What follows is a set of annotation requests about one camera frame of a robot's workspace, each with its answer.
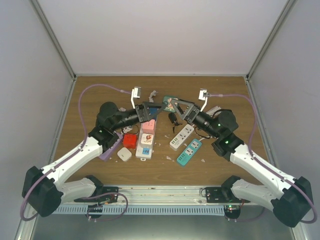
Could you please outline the white cube socket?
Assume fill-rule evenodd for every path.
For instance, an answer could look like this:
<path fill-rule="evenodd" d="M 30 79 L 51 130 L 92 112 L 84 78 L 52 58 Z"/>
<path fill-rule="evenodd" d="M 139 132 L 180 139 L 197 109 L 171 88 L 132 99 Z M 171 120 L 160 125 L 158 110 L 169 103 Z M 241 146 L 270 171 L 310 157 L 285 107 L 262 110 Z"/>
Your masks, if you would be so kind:
<path fill-rule="evenodd" d="M 151 133 L 142 133 L 140 135 L 139 143 L 145 148 L 152 146 L 154 143 L 154 135 Z"/>

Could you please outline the dark green cube socket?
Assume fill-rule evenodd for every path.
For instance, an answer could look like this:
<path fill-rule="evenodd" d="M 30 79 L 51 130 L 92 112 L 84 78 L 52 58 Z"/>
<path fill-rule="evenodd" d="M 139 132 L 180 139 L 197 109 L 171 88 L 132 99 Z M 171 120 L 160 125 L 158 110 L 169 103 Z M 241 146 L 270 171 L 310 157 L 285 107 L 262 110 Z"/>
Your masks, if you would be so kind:
<path fill-rule="evenodd" d="M 173 105 L 171 103 L 172 100 L 178 100 L 178 98 L 175 97 L 175 96 L 170 96 L 170 95 L 165 95 L 163 97 L 163 102 L 167 103 L 166 107 L 164 108 L 164 111 L 170 112 L 170 113 L 175 113 L 176 112 L 176 110 L 174 109 L 174 107 L 173 107 Z"/>

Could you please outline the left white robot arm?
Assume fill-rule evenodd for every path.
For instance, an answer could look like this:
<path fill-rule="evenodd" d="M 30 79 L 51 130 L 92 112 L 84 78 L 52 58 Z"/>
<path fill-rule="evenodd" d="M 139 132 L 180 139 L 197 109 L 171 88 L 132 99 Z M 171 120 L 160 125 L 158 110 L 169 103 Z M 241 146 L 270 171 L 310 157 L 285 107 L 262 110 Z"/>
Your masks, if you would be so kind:
<path fill-rule="evenodd" d="M 103 184 L 93 176 L 66 184 L 66 180 L 92 159 L 104 154 L 119 139 L 116 130 L 152 120 L 167 106 L 166 102 L 144 101 L 133 109 L 120 111 L 111 101 L 103 103 L 96 116 L 95 127 L 85 135 L 84 140 L 73 150 L 55 162 L 42 168 L 33 166 L 25 174 L 20 207 L 24 221 L 26 205 L 37 215 L 47 217 L 62 203 L 76 199 L 98 202 L 103 197 Z"/>

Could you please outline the blue cube socket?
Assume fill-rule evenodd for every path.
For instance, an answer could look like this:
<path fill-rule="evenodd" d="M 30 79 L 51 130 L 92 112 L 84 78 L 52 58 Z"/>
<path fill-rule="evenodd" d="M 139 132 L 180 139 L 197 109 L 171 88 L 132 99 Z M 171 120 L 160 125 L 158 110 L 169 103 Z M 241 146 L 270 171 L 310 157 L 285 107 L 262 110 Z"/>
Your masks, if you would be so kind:
<path fill-rule="evenodd" d="M 157 113 L 160 108 L 161 108 L 161 105 L 159 105 L 158 103 L 150 102 L 148 105 L 150 114 Z"/>

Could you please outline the pink cube socket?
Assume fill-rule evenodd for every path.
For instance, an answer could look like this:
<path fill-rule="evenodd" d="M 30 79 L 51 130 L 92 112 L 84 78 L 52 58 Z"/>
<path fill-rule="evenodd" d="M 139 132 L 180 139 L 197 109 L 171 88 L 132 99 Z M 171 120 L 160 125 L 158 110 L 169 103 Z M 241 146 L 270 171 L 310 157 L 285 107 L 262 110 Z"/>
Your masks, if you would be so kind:
<path fill-rule="evenodd" d="M 155 134 L 155 129 L 156 129 L 156 121 L 154 119 L 152 119 L 150 121 L 144 122 L 141 125 L 141 129 L 142 129 L 142 132 L 144 134 L 152 134 L 152 135 L 154 135 Z"/>

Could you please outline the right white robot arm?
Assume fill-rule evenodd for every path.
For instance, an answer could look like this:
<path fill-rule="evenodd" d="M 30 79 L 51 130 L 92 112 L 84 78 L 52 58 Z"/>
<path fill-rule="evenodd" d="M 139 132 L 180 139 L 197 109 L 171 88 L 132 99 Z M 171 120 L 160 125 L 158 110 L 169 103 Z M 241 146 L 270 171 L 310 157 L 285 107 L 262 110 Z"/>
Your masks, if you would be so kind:
<path fill-rule="evenodd" d="M 238 124 L 231 110 L 221 110 L 218 116 L 210 116 L 190 101 L 172 99 L 170 103 L 182 120 L 215 138 L 211 145 L 218 156 L 241 167 L 261 183 L 254 185 L 231 176 L 223 184 L 223 200 L 228 203 L 236 199 L 248 200 L 270 210 L 281 223 L 291 228 L 298 223 L 317 221 L 311 183 L 302 176 L 295 178 L 279 170 L 254 153 L 235 135 Z"/>

